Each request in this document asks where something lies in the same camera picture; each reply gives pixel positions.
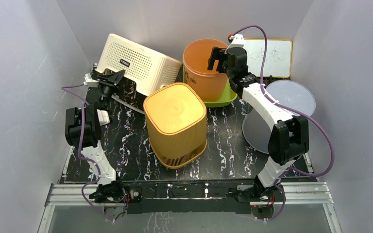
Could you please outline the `orange plastic bucket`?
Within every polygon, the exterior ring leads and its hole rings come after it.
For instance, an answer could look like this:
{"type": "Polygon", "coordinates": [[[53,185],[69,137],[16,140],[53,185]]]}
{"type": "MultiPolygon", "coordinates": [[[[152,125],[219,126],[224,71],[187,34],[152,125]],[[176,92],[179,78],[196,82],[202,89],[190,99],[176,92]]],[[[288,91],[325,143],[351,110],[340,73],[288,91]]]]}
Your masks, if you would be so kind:
{"type": "Polygon", "coordinates": [[[183,53],[185,82],[198,94],[202,101],[216,101],[224,92],[227,76],[213,69],[208,70],[208,60],[213,47],[226,48],[216,39],[199,39],[190,43],[183,53]]]}

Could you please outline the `cream perforated storage basket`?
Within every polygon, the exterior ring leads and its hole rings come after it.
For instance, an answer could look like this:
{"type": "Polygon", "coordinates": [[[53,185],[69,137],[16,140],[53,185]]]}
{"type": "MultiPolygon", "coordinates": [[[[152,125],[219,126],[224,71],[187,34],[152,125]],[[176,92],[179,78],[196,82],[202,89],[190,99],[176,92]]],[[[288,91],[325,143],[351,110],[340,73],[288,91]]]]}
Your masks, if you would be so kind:
{"type": "Polygon", "coordinates": [[[125,70],[124,77],[136,83],[136,91],[148,96],[176,81],[181,62],[146,46],[111,33],[96,71],[125,70]]]}

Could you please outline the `yellow slatted waste basket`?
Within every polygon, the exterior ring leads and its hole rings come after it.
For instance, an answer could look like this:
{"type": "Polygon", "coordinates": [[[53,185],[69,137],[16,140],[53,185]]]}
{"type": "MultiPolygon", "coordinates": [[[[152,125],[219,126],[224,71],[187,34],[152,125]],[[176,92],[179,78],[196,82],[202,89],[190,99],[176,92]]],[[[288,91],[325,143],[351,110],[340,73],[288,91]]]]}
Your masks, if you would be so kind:
{"type": "Polygon", "coordinates": [[[207,147],[206,106],[185,83],[173,83],[143,103],[150,146],[159,162],[179,169],[199,158],[207,147]]]}

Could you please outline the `grey plastic bucket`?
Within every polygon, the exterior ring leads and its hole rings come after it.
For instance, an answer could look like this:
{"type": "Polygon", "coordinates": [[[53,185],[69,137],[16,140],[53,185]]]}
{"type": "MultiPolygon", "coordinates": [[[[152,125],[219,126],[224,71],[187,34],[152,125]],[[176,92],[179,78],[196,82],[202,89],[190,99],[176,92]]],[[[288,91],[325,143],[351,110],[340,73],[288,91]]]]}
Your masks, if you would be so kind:
{"type": "Polygon", "coordinates": [[[267,86],[264,93],[261,92],[260,85],[254,83],[244,89],[243,98],[253,108],[243,121],[243,136],[253,148],[265,154],[268,153],[273,126],[279,120],[286,121],[299,115],[279,107],[278,104],[308,116],[311,116],[316,108],[312,93],[291,80],[274,81],[267,86]]]}

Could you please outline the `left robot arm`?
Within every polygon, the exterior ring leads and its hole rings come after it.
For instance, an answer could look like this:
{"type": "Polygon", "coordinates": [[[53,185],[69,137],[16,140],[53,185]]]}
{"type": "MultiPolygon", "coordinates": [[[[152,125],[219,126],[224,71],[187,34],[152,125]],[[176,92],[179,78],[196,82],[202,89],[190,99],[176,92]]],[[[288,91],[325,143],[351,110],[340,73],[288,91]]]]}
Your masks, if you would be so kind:
{"type": "Polygon", "coordinates": [[[106,103],[118,88],[125,70],[99,74],[95,79],[87,75],[81,86],[97,87],[101,96],[96,103],[83,101],[81,108],[66,109],[65,137],[78,150],[81,160],[87,161],[96,176],[97,189],[89,195],[96,203],[121,202],[126,196],[120,177],[110,165],[102,147],[101,127],[110,123],[106,103]]]}

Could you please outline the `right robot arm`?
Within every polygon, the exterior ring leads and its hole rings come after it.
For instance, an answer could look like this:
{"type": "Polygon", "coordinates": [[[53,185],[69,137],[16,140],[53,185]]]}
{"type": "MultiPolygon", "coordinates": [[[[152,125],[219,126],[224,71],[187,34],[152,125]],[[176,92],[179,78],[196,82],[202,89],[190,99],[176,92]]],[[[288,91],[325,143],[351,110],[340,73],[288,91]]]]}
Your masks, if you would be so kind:
{"type": "Polygon", "coordinates": [[[208,59],[208,70],[217,62],[216,71],[228,77],[231,89],[245,100],[267,124],[268,160],[254,179],[254,185],[239,190],[239,197],[260,201],[268,200],[277,190],[284,173],[299,157],[309,150],[309,126],[306,117],[295,116],[293,110],[285,110],[268,95],[261,80],[248,71],[247,52],[244,48],[213,47],[208,59]]]}

